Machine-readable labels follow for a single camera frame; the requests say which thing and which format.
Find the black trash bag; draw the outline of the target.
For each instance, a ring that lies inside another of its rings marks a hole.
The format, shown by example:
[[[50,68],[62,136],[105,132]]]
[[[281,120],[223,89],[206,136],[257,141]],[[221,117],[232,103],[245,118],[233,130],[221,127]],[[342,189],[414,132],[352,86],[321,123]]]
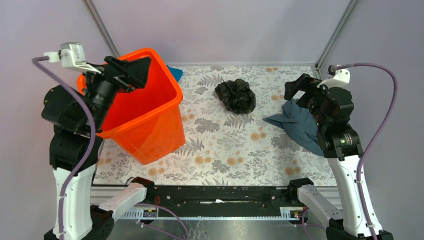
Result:
[[[250,114],[256,108],[256,95],[250,84],[241,78],[223,81],[214,91],[225,109],[236,115]]]

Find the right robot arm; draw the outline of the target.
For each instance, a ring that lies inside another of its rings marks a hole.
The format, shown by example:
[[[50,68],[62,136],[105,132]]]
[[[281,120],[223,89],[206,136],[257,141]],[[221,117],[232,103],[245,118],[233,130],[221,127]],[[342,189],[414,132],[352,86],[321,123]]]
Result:
[[[284,98],[296,101],[307,109],[317,126],[317,141],[336,180],[341,209],[329,202],[308,178],[291,180],[287,201],[293,206],[303,204],[321,222],[329,240],[391,240],[373,209],[361,164],[364,152],[360,137],[349,125],[354,103],[351,93],[302,74],[286,82]]]

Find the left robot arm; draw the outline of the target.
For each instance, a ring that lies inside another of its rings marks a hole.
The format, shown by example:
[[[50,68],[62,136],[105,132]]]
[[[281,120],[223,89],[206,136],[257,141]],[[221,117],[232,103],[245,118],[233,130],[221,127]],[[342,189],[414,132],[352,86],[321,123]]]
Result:
[[[114,223],[134,205],[155,200],[154,182],[134,178],[110,200],[91,204],[92,178],[104,143],[99,133],[118,93],[146,86],[150,57],[119,60],[107,56],[104,65],[83,68],[85,92],[79,93],[51,71],[58,85],[44,97],[43,119],[54,126],[49,163],[56,182],[56,222],[46,240],[105,240]]]

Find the orange plastic trash bin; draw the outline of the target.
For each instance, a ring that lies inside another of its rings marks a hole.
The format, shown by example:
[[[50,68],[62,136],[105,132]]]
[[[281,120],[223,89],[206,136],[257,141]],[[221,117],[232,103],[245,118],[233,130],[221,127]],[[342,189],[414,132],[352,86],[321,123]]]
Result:
[[[145,88],[118,93],[97,136],[115,141],[146,165],[177,150],[185,142],[180,103],[183,92],[159,54],[141,48],[121,60],[150,57]]]

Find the grey-blue cloth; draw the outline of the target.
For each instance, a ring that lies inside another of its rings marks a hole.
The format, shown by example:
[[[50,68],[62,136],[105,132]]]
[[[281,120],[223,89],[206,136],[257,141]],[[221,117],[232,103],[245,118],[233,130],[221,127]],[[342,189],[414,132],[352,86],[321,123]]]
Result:
[[[265,117],[263,120],[284,129],[294,142],[307,151],[323,157],[324,152],[318,144],[318,127],[309,110],[298,106],[295,98],[286,101],[281,109],[282,113]]]

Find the blue cloth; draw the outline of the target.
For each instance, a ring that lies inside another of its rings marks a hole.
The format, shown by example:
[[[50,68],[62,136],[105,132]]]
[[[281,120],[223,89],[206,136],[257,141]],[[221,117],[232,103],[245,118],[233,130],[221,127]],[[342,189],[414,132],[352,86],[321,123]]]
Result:
[[[171,67],[169,65],[167,65],[167,68],[172,74],[172,76],[175,78],[175,81],[178,83],[184,74],[183,70],[175,68],[175,67]]]

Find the floral table mat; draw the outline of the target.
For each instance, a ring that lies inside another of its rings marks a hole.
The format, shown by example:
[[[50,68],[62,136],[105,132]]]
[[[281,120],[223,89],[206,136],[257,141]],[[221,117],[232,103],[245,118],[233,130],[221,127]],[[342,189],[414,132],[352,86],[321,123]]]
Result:
[[[107,140],[94,183],[125,185],[142,177],[158,185],[285,186],[309,178],[317,186],[334,187],[328,162],[304,149],[285,131],[265,122],[284,104],[284,84],[311,66],[184,66],[179,106],[185,144],[163,158],[141,164],[114,141]],[[227,111],[215,86],[243,79],[256,96],[249,114]]]

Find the left aluminium frame post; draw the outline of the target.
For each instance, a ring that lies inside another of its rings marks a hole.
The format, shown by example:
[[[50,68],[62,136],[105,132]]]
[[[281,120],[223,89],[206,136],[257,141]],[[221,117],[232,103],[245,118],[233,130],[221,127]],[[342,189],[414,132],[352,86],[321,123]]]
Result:
[[[97,11],[97,8],[92,0],[82,0],[88,14],[90,15],[93,23],[95,24],[97,30],[99,31],[99,34],[101,35],[103,41],[105,42],[107,48],[109,49],[110,53],[114,57],[119,57],[120,53],[109,34],[100,14]]]

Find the aluminium frame post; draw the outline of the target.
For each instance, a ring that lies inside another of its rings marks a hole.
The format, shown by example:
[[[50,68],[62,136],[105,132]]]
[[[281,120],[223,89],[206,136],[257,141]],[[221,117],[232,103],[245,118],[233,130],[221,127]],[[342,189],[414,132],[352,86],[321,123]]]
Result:
[[[95,24],[97,30],[99,31],[99,34],[101,35],[103,41],[105,42],[107,48],[109,49],[110,53],[114,57],[119,57],[120,53],[109,34],[100,14],[97,11],[97,8],[92,0],[82,0],[88,14],[90,15],[93,23]]]
[[[319,70],[323,66],[325,60],[327,59],[328,55],[331,52],[333,45],[336,43],[340,33],[342,32],[344,26],[346,25],[352,12],[355,10],[359,2],[360,2],[359,0],[350,0],[348,2],[347,7],[344,10],[342,16],[340,17],[340,20],[338,21],[333,33],[331,34],[330,39],[328,40],[323,52],[321,53],[320,57],[315,63],[315,68],[317,70]]]

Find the right aluminium frame post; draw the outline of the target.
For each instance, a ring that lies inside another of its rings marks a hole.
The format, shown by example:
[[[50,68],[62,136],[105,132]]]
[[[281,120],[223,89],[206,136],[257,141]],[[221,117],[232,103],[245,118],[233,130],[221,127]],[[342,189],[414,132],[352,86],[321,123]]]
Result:
[[[315,68],[317,70],[319,70],[323,66],[325,60],[327,59],[328,55],[331,52],[333,45],[336,43],[340,33],[342,32],[344,26],[346,25],[352,12],[355,10],[359,2],[360,2],[359,0],[350,0],[348,2],[347,7],[344,10],[342,16],[340,17],[340,20],[338,21],[333,33],[331,34],[330,39],[328,40],[323,52],[321,53],[320,57],[315,63]]]

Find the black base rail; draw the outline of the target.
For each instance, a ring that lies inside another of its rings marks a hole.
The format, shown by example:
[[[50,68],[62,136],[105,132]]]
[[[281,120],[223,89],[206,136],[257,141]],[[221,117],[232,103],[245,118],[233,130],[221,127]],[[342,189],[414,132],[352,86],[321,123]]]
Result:
[[[155,185],[136,177],[132,183],[146,187],[144,204],[158,204],[159,217],[179,218],[267,218],[280,217],[281,209],[305,208],[286,187]]]

